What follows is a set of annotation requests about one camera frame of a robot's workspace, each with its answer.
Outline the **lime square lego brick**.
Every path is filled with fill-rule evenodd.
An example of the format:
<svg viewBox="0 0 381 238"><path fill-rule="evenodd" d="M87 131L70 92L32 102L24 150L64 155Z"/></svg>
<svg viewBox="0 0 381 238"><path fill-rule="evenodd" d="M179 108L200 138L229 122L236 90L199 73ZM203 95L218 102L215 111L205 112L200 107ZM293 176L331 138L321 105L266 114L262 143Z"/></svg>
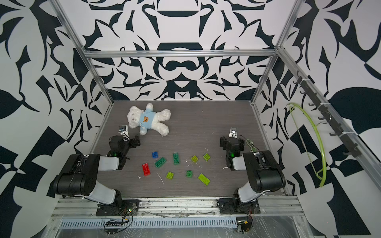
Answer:
<svg viewBox="0 0 381 238"><path fill-rule="evenodd" d="M173 179L173 177L174 177L174 173L172 173L172 172L168 172L166 175L167 179Z"/></svg>
<svg viewBox="0 0 381 238"><path fill-rule="evenodd" d="M191 157L191 160L193 163L196 163L198 161L198 157L194 155Z"/></svg>
<svg viewBox="0 0 381 238"><path fill-rule="evenodd" d="M208 161L211 158L211 156L208 153L205 153L203 155L203 158L204 158L205 161Z"/></svg>

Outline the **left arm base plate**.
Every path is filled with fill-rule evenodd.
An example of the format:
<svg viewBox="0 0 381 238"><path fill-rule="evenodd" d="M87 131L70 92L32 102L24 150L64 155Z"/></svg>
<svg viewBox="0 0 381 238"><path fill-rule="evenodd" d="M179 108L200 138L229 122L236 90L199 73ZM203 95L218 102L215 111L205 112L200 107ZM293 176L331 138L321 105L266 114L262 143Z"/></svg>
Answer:
<svg viewBox="0 0 381 238"><path fill-rule="evenodd" d="M123 199L120 205L118 205L116 202L110 205L98 204L96 216L125 216L130 213L135 215L139 210L139 204L139 199Z"/></svg>

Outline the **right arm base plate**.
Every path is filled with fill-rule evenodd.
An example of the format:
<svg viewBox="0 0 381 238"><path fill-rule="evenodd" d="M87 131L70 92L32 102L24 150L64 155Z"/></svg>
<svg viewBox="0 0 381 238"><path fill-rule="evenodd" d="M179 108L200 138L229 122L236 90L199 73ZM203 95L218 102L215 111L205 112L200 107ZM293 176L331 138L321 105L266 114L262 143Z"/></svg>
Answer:
<svg viewBox="0 0 381 238"><path fill-rule="evenodd" d="M260 206L257 200L247 203L240 202L237 198L220 198L217 201L217 207L221 214L260 214Z"/></svg>

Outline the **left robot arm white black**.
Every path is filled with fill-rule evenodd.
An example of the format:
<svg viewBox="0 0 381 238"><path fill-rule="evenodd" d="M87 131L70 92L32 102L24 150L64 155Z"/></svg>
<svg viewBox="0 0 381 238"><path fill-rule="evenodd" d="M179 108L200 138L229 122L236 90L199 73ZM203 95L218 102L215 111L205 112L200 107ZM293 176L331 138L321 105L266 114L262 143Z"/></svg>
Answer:
<svg viewBox="0 0 381 238"><path fill-rule="evenodd" d="M123 200L120 192L100 183L97 180L98 172L122 170L128 160L128 151L140 146L140 136L112 136L109 138L109 146L107 155L70 155L54 180L55 194L81 197L104 206L121 208Z"/></svg>

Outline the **red lego brick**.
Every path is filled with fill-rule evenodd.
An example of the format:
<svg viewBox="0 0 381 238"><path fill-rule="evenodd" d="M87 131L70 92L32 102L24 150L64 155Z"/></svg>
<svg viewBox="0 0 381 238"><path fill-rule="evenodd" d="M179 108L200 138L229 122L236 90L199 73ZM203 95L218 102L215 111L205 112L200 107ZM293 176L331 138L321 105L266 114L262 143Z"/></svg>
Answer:
<svg viewBox="0 0 381 238"><path fill-rule="evenodd" d="M150 168L149 168L149 164L148 163L145 163L142 165L142 169L143 169L143 174L144 176L148 176L150 175Z"/></svg>

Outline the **small dark green lego brick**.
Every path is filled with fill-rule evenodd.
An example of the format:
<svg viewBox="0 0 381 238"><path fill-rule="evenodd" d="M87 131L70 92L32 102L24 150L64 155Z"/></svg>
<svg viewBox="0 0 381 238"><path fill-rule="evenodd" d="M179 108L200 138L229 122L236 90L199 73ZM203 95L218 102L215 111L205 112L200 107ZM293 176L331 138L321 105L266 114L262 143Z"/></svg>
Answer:
<svg viewBox="0 0 381 238"><path fill-rule="evenodd" d="M187 170L187 171L186 171L186 177L188 177L188 178L192 178L192 176L193 176L193 171L191 171L191 170Z"/></svg>

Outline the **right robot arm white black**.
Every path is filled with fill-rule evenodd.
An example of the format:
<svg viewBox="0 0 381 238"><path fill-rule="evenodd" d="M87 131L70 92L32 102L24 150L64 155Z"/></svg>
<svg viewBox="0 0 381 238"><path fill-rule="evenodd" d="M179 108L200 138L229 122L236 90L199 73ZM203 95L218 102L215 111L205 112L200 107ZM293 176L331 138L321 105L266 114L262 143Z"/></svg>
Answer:
<svg viewBox="0 0 381 238"><path fill-rule="evenodd" d="M220 147L226 151L226 165L232 171L245 171L248 181L238 188L233 196L237 205L256 201L266 192L275 192L285 187L286 179L269 150L247 152L244 140L234 137L221 137Z"/></svg>

